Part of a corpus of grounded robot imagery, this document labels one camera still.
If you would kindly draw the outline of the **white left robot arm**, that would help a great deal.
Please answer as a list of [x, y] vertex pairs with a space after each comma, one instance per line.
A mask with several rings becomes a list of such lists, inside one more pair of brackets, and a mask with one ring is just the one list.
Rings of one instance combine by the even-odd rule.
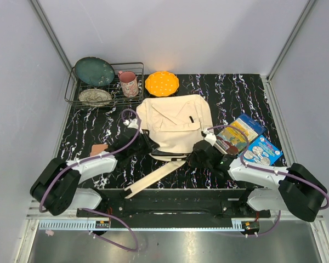
[[113, 172], [133, 155], [152, 153], [159, 147], [150, 138], [149, 131], [131, 128], [114, 145], [94, 156], [77, 161], [53, 158], [31, 186], [30, 195], [39, 202], [41, 213], [60, 215], [77, 196], [79, 184], [102, 173]]

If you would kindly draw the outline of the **cream canvas backpack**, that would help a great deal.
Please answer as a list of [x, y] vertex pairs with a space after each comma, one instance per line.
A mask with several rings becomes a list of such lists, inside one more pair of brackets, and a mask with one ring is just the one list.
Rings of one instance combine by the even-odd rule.
[[149, 132], [163, 156], [149, 155], [166, 164], [124, 189], [130, 199], [185, 164], [202, 132], [213, 126], [208, 102], [200, 95], [147, 98], [137, 107], [140, 128]]

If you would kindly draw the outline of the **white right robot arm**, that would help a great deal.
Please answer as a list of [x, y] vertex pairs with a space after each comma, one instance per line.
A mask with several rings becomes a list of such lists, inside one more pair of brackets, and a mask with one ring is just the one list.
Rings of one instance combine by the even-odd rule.
[[320, 210], [329, 207], [327, 189], [298, 163], [290, 167], [253, 164], [222, 154], [206, 140], [194, 145], [188, 162], [234, 181], [257, 185], [238, 203], [238, 211], [244, 217], [262, 210], [280, 210], [313, 222]]

